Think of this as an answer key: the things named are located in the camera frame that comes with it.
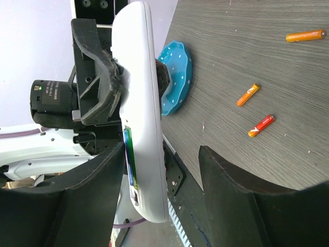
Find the cable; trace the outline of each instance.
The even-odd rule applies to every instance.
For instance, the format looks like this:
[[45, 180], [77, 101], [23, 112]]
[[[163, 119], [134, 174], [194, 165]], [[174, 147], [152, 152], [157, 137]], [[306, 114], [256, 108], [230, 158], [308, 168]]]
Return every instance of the cable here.
[[40, 133], [42, 133], [46, 130], [48, 130], [48, 128], [41, 127], [41, 130], [40, 129], [35, 129], [35, 130], [28, 130], [28, 131], [22, 131], [22, 132], [0, 134], [0, 139], [35, 135], [35, 134], [40, 134]]
[[146, 219], [144, 218], [141, 218], [140, 220], [136, 220], [136, 221], [133, 221], [133, 222], [129, 222], [127, 224], [113, 224], [113, 228], [114, 229], [124, 229], [124, 228], [129, 228], [129, 227], [133, 227], [135, 225], [138, 225], [140, 223], [143, 223], [145, 222]]

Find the wire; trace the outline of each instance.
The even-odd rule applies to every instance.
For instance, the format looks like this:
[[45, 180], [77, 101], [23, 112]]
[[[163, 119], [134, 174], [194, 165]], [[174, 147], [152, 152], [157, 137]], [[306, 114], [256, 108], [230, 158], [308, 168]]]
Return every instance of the wire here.
[[77, 73], [77, 67], [76, 67], [76, 65], [74, 65], [74, 66], [73, 66], [73, 69], [72, 69], [72, 72], [71, 72], [71, 75], [70, 75], [70, 77], [68, 78], [68, 81], [67, 81], [68, 86], [69, 86], [70, 89], [71, 89], [73, 92], [75, 92], [75, 93], [77, 93], [77, 85], [75, 85], [75, 84], [73, 83], [73, 81], [74, 81], [74, 78], [75, 78], [75, 76], [76, 76], [76, 73]]
[[146, 219], [144, 218], [141, 218], [140, 220], [136, 220], [136, 221], [133, 221], [133, 222], [129, 222], [127, 224], [113, 224], [113, 228], [114, 229], [124, 229], [124, 228], [129, 228], [129, 227], [133, 227], [135, 225], [138, 225], [140, 223], [143, 223], [145, 222]]
[[22, 131], [22, 132], [0, 134], [0, 139], [36, 135], [36, 134], [42, 133], [46, 130], [48, 130], [48, 128], [41, 127], [41, 130], [40, 129], [35, 129], [35, 130], [28, 130], [28, 131]]

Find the red battery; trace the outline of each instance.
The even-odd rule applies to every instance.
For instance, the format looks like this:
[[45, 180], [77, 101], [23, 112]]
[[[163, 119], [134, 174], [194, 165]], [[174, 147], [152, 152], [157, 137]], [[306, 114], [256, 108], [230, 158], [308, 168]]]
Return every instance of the red battery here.
[[250, 130], [248, 132], [248, 135], [250, 137], [255, 137], [257, 136], [260, 132], [262, 132], [263, 130], [265, 130], [265, 128], [267, 126], [269, 126], [271, 123], [273, 123], [275, 121], [275, 117], [272, 115], [268, 115], [267, 117], [265, 117], [259, 124], [257, 124], [254, 129]]

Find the label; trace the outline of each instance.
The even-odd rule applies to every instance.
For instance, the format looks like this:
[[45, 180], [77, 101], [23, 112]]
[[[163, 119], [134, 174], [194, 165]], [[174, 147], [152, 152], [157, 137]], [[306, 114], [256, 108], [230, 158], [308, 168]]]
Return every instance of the label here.
[[126, 126], [124, 128], [123, 136], [124, 136], [125, 158], [127, 163], [129, 184], [130, 186], [133, 186], [136, 190], [138, 190], [133, 139], [132, 139], [131, 129], [129, 127]]
[[43, 87], [42, 103], [60, 105], [60, 83], [58, 81], [48, 81]]

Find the yellow battery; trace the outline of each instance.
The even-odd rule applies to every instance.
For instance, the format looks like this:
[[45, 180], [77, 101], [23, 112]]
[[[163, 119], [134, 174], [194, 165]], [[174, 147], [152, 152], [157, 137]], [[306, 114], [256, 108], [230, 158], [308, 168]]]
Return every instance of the yellow battery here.
[[241, 107], [246, 103], [252, 95], [254, 95], [261, 87], [257, 84], [251, 86], [251, 88], [237, 101], [236, 105]]
[[313, 30], [309, 32], [298, 32], [288, 34], [286, 36], [287, 42], [299, 42], [299, 41], [309, 41], [309, 40], [321, 40], [327, 35], [325, 29]]

